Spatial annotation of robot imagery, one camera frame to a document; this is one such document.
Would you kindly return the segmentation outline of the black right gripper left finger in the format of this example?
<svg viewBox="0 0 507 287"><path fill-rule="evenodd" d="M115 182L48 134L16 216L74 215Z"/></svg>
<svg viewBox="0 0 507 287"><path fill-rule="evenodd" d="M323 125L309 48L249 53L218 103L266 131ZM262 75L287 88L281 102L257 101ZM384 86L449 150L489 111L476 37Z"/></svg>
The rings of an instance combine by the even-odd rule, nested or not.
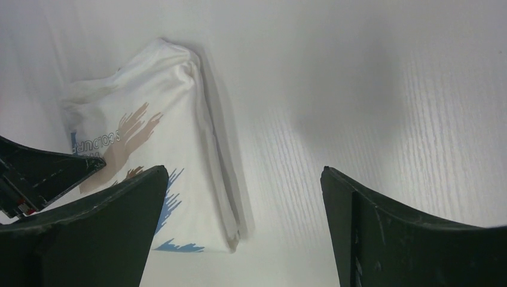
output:
<svg viewBox="0 0 507 287"><path fill-rule="evenodd" d="M1 227L2 286L139 286L166 196L152 167Z"/></svg>

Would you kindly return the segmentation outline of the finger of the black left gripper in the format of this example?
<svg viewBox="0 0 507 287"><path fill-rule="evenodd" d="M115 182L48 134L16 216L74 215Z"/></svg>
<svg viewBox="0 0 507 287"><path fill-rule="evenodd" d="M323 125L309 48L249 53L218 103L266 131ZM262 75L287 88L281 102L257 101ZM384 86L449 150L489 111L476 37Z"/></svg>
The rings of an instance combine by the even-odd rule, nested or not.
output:
<svg viewBox="0 0 507 287"><path fill-rule="evenodd" d="M1 137L1 211L9 218L39 212L105 166L100 157L44 151Z"/></svg>

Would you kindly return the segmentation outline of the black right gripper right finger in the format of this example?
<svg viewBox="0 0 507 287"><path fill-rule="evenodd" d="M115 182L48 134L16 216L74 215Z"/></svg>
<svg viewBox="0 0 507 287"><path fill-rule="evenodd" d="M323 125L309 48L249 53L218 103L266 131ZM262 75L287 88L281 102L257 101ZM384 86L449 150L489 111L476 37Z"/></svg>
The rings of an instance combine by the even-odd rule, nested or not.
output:
<svg viewBox="0 0 507 287"><path fill-rule="evenodd" d="M341 286L506 285L506 227L430 215L332 167L320 184Z"/></svg>

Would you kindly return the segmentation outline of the white printed t shirt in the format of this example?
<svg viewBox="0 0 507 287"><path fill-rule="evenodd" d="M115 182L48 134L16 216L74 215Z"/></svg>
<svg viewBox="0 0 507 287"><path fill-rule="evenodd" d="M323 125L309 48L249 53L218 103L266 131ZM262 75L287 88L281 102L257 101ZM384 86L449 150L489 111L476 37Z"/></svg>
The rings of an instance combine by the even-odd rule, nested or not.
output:
<svg viewBox="0 0 507 287"><path fill-rule="evenodd" d="M56 206L162 165L169 180L152 249L236 250L239 229L193 51L156 39L112 76L69 84L61 106L72 152L106 166Z"/></svg>

